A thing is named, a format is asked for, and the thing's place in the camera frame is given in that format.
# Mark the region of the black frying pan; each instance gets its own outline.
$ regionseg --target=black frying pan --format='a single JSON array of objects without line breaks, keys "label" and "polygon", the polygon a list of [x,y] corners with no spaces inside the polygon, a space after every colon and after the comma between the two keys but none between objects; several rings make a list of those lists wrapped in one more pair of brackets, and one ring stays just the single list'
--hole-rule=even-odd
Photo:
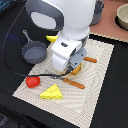
[{"label": "black frying pan", "polygon": [[22,55],[24,59],[31,64],[38,64],[43,62],[47,57],[46,45],[39,41],[32,41],[27,34],[26,30],[23,30],[28,43],[22,48]]}]

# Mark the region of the beige placemat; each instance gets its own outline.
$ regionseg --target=beige placemat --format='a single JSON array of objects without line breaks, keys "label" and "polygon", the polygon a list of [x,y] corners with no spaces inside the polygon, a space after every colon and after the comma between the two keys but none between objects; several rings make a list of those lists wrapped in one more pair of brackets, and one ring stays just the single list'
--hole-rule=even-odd
[{"label": "beige placemat", "polygon": [[[47,59],[35,65],[29,74],[45,73],[45,70],[56,73],[52,67],[52,52],[50,50],[52,45],[51,43],[48,48]],[[59,79],[40,77],[41,84],[39,86],[30,89],[23,81],[13,96],[80,128],[89,128],[114,46],[88,39],[85,48],[87,56],[97,59],[97,63],[82,61],[82,70],[76,76],[68,76],[68,78],[84,84],[85,89],[79,89]],[[63,99],[40,99],[39,95],[53,84],[58,85]]]}]

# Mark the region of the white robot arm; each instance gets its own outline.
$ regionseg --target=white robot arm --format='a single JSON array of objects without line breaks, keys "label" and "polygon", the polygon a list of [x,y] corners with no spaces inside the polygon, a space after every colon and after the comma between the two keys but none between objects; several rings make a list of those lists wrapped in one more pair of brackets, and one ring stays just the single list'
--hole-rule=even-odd
[{"label": "white robot arm", "polygon": [[59,31],[52,46],[53,67],[62,72],[70,64],[78,67],[87,52],[96,0],[27,0],[26,11],[32,22],[43,29]]}]

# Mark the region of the tomato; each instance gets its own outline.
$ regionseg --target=tomato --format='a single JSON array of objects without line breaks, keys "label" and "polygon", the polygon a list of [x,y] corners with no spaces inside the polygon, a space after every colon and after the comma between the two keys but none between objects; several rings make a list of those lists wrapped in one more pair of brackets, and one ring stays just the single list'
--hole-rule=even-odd
[{"label": "tomato", "polygon": [[40,84],[40,78],[39,77],[27,77],[26,84],[29,88],[34,88]]}]

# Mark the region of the black table surface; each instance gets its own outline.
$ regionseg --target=black table surface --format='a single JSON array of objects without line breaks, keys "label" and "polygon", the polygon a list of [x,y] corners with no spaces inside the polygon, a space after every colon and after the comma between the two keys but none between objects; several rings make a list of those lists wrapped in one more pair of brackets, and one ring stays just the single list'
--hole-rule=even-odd
[{"label": "black table surface", "polygon": [[[7,12],[6,17],[0,21],[0,104],[10,110],[30,116],[51,128],[78,128],[51,113],[12,96],[25,77],[12,73],[5,66],[2,58],[2,46],[10,25],[23,5],[24,3],[19,3],[13,10]],[[27,43],[27,39],[22,33],[23,29],[27,30],[32,40],[39,40],[47,46],[50,43],[46,40],[46,35],[56,35],[57,32],[36,27],[24,9],[7,39],[5,55],[13,70],[28,74],[34,65],[25,62],[21,55],[21,49]],[[94,35],[90,35],[90,38],[114,45],[90,128],[127,128],[128,44]]]}]

